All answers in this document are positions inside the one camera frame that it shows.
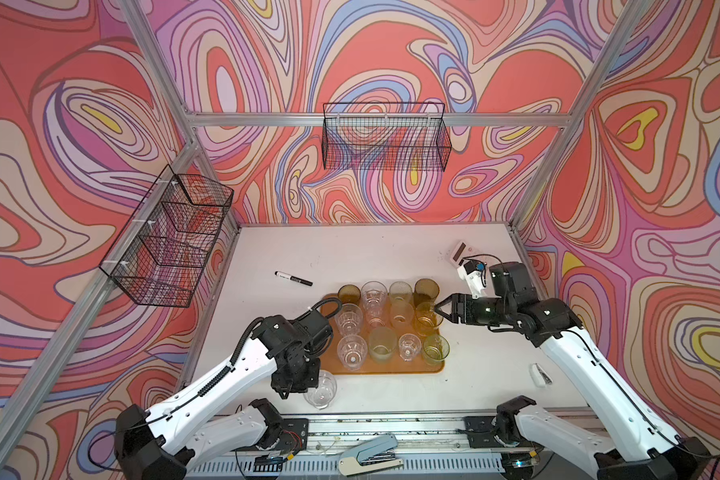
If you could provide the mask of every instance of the clear glass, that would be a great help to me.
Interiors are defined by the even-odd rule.
[[[443,322],[443,317],[433,310],[432,302],[422,302],[416,307],[416,314],[413,319],[413,330],[420,336],[430,336],[437,333],[437,329]]]
[[[360,307],[351,303],[345,304],[336,313],[336,326],[341,336],[359,335],[362,330],[363,313]]]
[[[400,358],[410,362],[422,351],[422,340],[413,333],[406,333],[398,341],[398,351]]]
[[[336,351],[347,370],[357,370],[368,357],[368,344],[360,335],[347,335],[338,342]]]
[[[398,345],[398,336],[388,326],[380,326],[368,336],[368,351],[376,363],[386,363],[392,358]]]
[[[451,353],[448,341],[440,335],[430,335],[424,339],[422,357],[430,365],[440,365]]]
[[[307,392],[304,394],[304,399],[317,410],[322,410],[331,405],[334,397],[336,397],[336,379],[330,372],[320,370],[317,378],[317,387],[307,389]]]
[[[435,302],[440,295],[440,285],[431,278],[422,278],[416,282],[413,290],[413,302],[418,306],[421,302]]]
[[[383,306],[387,302],[387,287],[381,282],[368,282],[360,289],[360,301],[366,310]]]
[[[413,302],[413,289],[406,282],[394,282],[389,286],[390,301],[402,300],[403,302]]]
[[[345,305],[347,303],[360,305],[360,289],[355,285],[344,285],[338,289],[338,299]]]
[[[411,325],[413,315],[413,305],[404,300],[393,300],[389,306],[389,322],[395,329],[403,329]]]
[[[365,312],[365,321],[371,328],[387,326],[387,287],[380,282],[368,282],[360,289],[360,302]]]

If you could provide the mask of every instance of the wire mesh basket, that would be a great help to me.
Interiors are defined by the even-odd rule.
[[[442,102],[323,104],[327,170],[440,170],[451,155]]]
[[[107,274],[138,305],[188,307],[233,194],[210,178],[174,174],[135,240]]]

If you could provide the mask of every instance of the black marker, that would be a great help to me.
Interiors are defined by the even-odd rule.
[[[282,278],[287,278],[291,282],[297,282],[303,285],[312,286],[312,282],[310,282],[309,280],[304,280],[303,278],[298,278],[297,276],[284,274],[283,272],[275,272],[275,275],[281,276]]]

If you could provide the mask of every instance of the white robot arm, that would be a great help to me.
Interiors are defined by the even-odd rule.
[[[453,323],[524,335],[565,372],[610,434],[597,436],[519,396],[496,408],[490,433],[499,443],[538,442],[599,480],[695,480],[701,475],[714,458],[701,441],[682,438],[644,403],[562,300],[539,300],[524,265],[502,263],[486,270],[485,264],[469,260],[459,268],[471,295],[455,293],[436,311]],[[488,272],[498,298],[483,296]],[[116,422],[115,457],[126,479],[181,480],[187,469],[224,452],[275,446],[282,418],[267,400],[209,420],[267,376],[281,398],[316,386],[319,357],[333,338],[328,319],[317,311],[324,302],[341,307],[338,299],[325,299],[293,321],[256,319],[231,357],[192,385],[148,412],[135,405],[123,411]],[[449,303],[450,312],[443,312]]]
[[[254,320],[230,358],[187,388],[144,411],[126,408],[116,420],[115,458],[127,480],[181,480],[188,469],[243,446],[277,445],[282,418],[265,399],[234,416],[209,422],[241,392],[268,376],[287,398],[317,386],[320,355],[333,330],[317,308],[296,320],[269,316]]]
[[[472,294],[455,293],[440,302],[436,311],[453,323],[525,335],[565,372],[610,435],[597,436],[576,427],[520,396],[497,407],[499,442],[538,442],[601,480],[701,475],[714,457],[698,438],[681,438],[644,403],[597,349],[568,305],[556,298],[539,300],[523,264],[487,268],[479,260],[464,262],[459,276],[468,282]],[[484,284],[478,284],[478,279],[486,278],[487,272],[498,298],[487,298],[479,289]],[[451,312],[443,312],[449,303]]]

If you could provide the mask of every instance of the colorful swirl pattern wall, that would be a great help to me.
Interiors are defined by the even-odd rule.
[[[327,101],[445,101],[565,112],[618,0],[163,0],[163,57],[191,110],[322,112]],[[320,128],[198,134],[243,224],[508,220],[553,129],[453,128],[444,174],[325,172]]]
[[[0,2],[0,408],[182,141],[113,4]]]
[[[720,1],[652,7],[523,236],[622,375],[720,452]]]
[[[0,408],[181,148],[115,0],[0,1]],[[173,391],[230,240],[189,309],[113,294],[1,478],[100,472],[79,452]]]

